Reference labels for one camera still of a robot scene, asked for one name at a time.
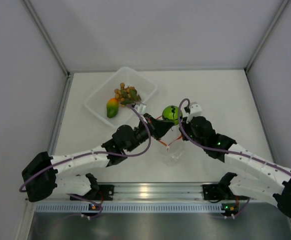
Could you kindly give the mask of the fake green avocado half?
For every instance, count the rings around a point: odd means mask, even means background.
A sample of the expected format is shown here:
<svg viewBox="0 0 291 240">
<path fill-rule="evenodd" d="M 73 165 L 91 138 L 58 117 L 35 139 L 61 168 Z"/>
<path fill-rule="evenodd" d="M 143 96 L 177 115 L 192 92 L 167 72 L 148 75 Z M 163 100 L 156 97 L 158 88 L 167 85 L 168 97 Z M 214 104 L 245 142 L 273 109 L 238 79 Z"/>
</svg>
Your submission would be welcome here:
<svg viewBox="0 0 291 240">
<path fill-rule="evenodd" d="M 162 111 L 161 118 L 165 121 L 173 122 L 176 126 L 179 124 L 179 118 L 183 118 L 183 113 L 177 106 L 169 105 Z"/>
</svg>

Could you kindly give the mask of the clear zip top bag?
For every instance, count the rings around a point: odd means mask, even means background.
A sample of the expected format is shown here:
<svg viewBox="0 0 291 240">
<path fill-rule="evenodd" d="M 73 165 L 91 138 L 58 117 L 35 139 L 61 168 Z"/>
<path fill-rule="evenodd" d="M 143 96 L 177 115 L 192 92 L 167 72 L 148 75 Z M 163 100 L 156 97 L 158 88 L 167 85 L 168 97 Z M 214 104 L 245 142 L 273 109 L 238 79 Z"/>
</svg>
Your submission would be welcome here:
<svg viewBox="0 0 291 240">
<path fill-rule="evenodd" d="M 184 142 L 178 125 L 174 125 L 160 140 L 157 141 L 157 152 L 163 162 L 175 165 L 184 153 Z"/>
</svg>

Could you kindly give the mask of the fake longan fruit bunch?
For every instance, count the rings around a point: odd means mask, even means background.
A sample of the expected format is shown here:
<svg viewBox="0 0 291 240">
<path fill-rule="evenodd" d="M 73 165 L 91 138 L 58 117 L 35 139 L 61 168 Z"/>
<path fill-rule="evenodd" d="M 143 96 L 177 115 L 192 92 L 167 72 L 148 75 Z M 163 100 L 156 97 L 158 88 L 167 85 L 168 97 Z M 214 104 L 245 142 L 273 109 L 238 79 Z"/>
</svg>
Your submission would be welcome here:
<svg viewBox="0 0 291 240">
<path fill-rule="evenodd" d="M 122 107 L 142 101 L 137 89 L 134 86 L 126 85 L 123 82 L 119 84 L 119 88 L 114 90 L 114 98 L 118 100 Z"/>
</svg>

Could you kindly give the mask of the fake orange green mango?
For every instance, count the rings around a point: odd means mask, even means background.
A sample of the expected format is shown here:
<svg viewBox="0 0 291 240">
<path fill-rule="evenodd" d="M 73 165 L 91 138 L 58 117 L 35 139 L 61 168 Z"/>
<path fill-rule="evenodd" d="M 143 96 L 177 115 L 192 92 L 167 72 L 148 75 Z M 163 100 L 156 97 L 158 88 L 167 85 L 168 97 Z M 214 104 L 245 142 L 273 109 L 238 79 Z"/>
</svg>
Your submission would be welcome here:
<svg viewBox="0 0 291 240">
<path fill-rule="evenodd" d="M 106 104 L 106 116 L 114 118 L 119 111 L 119 101 L 116 98 L 111 98 Z"/>
</svg>

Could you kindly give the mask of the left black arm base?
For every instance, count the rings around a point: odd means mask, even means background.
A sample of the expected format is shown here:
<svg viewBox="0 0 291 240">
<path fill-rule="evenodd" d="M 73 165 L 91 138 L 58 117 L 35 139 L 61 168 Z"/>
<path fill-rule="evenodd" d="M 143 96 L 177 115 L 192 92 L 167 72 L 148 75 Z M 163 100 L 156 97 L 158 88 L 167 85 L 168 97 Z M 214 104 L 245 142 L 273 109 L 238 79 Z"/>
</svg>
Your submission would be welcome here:
<svg viewBox="0 0 291 240">
<path fill-rule="evenodd" d="M 100 184 L 99 190 L 94 197 L 97 201 L 112 201 L 114 199 L 114 189 L 113 184 Z"/>
</svg>

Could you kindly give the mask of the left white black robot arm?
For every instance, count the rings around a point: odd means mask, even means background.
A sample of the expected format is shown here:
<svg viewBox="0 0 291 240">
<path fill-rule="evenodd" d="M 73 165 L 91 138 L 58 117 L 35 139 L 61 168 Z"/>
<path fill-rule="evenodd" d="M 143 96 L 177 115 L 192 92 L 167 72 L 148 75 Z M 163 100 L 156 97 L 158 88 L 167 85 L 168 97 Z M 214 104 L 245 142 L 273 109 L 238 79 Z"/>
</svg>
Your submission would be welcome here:
<svg viewBox="0 0 291 240">
<path fill-rule="evenodd" d="M 95 148 L 68 155 L 40 152 L 22 171 L 20 190 L 32 203 L 63 195 L 93 200 L 100 190 L 93 169 L 112 167 L 135 157 L 131 151 L 144 142 L 160 140 L 173 126 L 173 121 L 145 114 L 138 126 L 121 125 L 110 140 Z"/>
</svg>

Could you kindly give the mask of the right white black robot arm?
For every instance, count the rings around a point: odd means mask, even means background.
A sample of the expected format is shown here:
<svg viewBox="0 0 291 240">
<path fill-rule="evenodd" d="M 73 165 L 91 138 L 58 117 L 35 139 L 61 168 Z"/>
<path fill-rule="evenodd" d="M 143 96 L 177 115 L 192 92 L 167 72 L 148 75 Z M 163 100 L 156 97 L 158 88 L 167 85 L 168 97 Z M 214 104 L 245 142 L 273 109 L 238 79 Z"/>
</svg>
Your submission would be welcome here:
<svg viewBox="0 0 291 240">
<path fill-rule="evenodd" d="M 291 219 L 291 169 L 286 168 L 246 150 L 234 139 L 216 133 L 203 116 L 189 120 L 184 117 L 179 124 L 182 138 L 190 141 L 212 159 L 236 167 L 253 178 L 227 173 L 220 181 L 219 194 L 226 199 L 233 195 L 244 196 L 269 203 Z"/>
</svg>

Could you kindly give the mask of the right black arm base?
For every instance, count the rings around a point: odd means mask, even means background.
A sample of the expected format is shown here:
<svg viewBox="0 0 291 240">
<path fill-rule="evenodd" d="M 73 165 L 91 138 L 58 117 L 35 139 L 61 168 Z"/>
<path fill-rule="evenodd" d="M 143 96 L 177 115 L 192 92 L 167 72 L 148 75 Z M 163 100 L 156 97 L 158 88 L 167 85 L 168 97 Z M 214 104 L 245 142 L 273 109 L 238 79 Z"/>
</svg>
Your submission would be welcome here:
<svg viewBox="0 0 291 240">
<path fill-rule="evenodd" d="M 203 184 L 203 199 L 211 203 L 218 203 L 225 199 L 225 194 L 220 190 L 217 184 Z"/>
</svg>

